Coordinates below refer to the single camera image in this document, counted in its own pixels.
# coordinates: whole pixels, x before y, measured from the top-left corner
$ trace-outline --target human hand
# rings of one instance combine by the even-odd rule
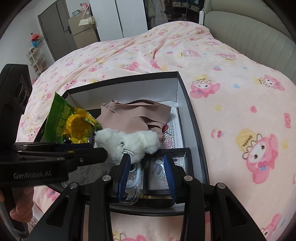
[[[14,209],[10,211],[13,220],[28,223],[33,217],[33,195],[34,187],[23,188],[23,195],[19,198]],[[0,202],[4,202],[5,197],[0,190]]]

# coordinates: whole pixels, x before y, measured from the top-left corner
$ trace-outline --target bedspread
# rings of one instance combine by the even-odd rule
[[[268,240],[277,240],[296,207],[296,87],[191,22],[98,42],[56,61],[34,83],[17,141],[33,141],[54,93],[110,78],[179,71],[195,111],[211,184],[224,182]],[[36,188],[42,211],[58,196]],[[112,214],[116,240],[178,240],[182,217]]]

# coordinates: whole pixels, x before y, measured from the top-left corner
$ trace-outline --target white plush toy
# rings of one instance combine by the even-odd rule
[[[97,131],[94,147],[103,147],[108,159],[118,165],[124,153],[131,156],[131,163],[139,162],[145,153],[153,154],[160,148],[159,138],[154,131],[137,131],[126,134],[123,131],[103,129]]]

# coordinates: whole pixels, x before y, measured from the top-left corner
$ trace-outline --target white bag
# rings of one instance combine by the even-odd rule
[[[93,16],[90,15],[88,18],[85,17],[85,14],[86,14],[86,11],[87,11],[88,8],[89,8],[89,5],[85,9],[85,11],[84,11],[84,13],[82,15],[82,18],[81,18],[78,26],[87,25],[87,24],[94,24],[94,18],[93,18]]]

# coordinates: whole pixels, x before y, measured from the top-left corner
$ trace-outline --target blue gripper pad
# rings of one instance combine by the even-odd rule
[[[123,168],[123,172],[118,183],[118,200],[119,202],[122,200],[125,190],[126,190],[126,183],[128,181],[128,175],[131,168],[131,156],[128,155],[125,166]]]
[[[170,154],[165,154],[163,158],[163,164],[165,168],[165,175],[168,182],[168,188],[170,190],[170,196],[175,202],[177,199],[177,184],[173,175],[171,165],[175,165],[173,158]]]

